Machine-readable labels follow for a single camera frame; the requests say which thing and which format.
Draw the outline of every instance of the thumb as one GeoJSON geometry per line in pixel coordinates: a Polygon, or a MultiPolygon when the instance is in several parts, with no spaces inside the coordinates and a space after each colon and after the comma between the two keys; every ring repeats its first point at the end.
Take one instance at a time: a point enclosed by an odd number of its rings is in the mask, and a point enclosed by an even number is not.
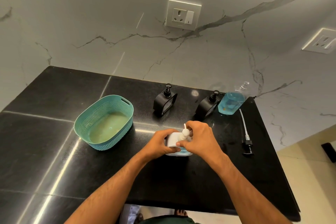
{"type": "Polygon", "coordinates": [[[188,144],[189,144],[189,142],[187,140],[182,140],[182,141],[176,142],[176,146],[184,147],[184,148],[187,148],[188,144]]]}
{"type": "Polygon", "coordinates": [[[179,151],[181,151],[181,149],[179,147],[168,147],[168,146],[166,146],[166,152],[167,153],[175,153],[175,152],[179,152],[179,151]]]}

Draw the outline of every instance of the person's left hand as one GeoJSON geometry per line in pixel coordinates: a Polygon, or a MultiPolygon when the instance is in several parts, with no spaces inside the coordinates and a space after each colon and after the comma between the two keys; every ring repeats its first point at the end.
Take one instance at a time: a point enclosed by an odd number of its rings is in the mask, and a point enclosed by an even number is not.
{"type": "Polygon", "coordinates": [[[165,146],[164,139],[166,136],[173,132],[179,132],[176,129],[170,128],[165,130],[159,130],[154,133],[152,139],[145,145],[141,152],[148,158],[152,160],[158,158],[167,153],[175,153],[181,151],[179,147],[168,147],[165,146]]]}

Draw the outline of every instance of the person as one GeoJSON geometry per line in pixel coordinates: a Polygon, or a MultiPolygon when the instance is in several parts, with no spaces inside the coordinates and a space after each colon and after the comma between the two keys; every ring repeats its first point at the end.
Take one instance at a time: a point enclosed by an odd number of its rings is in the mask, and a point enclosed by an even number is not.
{"type": "MultiPolygon", "coordinates": [[[[188,121],[192,130],[191,142],[179,141],[177,146],[196,154],[217,173],[224,183],[242,224],[289,224],[291,223],[275,208],[233,165],[229,157],[218,145],[212,129],[199,121],[188,121]]],[[[166,129],[154,133],[145,147],[135,154],[115,175],[93,192],[65,224],[111,224],[115,223],[124,206],[132,184],[141,169],[151,160],[167,153],[180,151],[179,147],[164,145],[164,138],[178,132],[166,129]]],[[[194,223],[191,218],[178,218],[184,211],[165,218],[152,218],[142,221],[149,223],[194,223]]]]}

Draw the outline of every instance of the basket rim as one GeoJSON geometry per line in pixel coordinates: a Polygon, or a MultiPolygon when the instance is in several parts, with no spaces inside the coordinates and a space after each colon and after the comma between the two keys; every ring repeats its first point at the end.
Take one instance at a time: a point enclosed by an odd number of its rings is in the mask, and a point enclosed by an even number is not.
{"type": "Polygon", "coordinates": [[[88,108],[86,108],[80,115],[78,115],[78,117],[76,118],[76,120],[75,120],[75,122],[74,122],[74,124],[73,124],[73,130],[74,130],[74,132],[76,133],[76,135],[77,136],[79,136],[83,141],[85,141],[87,144],[93,144],[93,145],[105,145],[105,144],[107,144],[110,140],[114,140],[115,139],[115,137],[119,134],[119,133],[121,133],[124,129],[125,129],[125,127],[127,126],[127,124],[129,123],[129,121],[133,118],[133,113],[134,113],[134,107],[133,107],[133,104],[129,101],[129,100],[127,100],[126,98],[124,98],[124,97],[122,97],[122,96],[120,96],[120,95],[107,95],[107,96],[105,96],[105,97],[102,97],[101,99],[98,99],[96,102],[94,102],[92,105],[90,105],[88,108]],[[93,106],[94,104],[96,104],[97,102],[99,102],[99,101],[101,101],[102,99],[104,99],[104,98],[107,98],[107,97],[112,97],[112,96],[117,96],[117,97],[121,97],[122,99],[124,99],[124,100],[126,100],[128,103],[130,103],[130,106],[132,107],[132,115],[129,117],[129,119],[128,119],[128,121],[125,123],[125,125],[113,136],[113,137],[111,137],[110,139],[108,139],[108,140],[106,140],[106,141],[104,141],[104,142],[101,142],[101,143],[93,143],[93,142],[89,142],[89,141],[87,141],[87,140],[85,140],[84,138],[82,138],[79,134],[78,134],[78,132],[76,131],[76,128],[75,128],[75,125],[76,125],[76,122],[77,122],[77,120],[78,120],[78,118],[83,114],[83,113],[85,113],[86,111],[87,111],[87,109],[89,109],[91,106],[93,106]]]}

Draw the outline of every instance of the forearm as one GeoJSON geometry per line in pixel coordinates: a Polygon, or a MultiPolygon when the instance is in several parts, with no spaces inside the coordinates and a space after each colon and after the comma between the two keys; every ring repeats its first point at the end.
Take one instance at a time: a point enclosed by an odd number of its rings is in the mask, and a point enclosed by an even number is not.
{"type": "Polygon", "coordinates": [[[242,224],[291,223],[221,154],[209,163],[223,181],[242,224]]]}
{"type": "Polygon", "coordinates": [[[65,223],[115,223],[136,176],[147,162],[148,159],[141,151],[133,156],[123,168],[93,192],[65,223]]]}

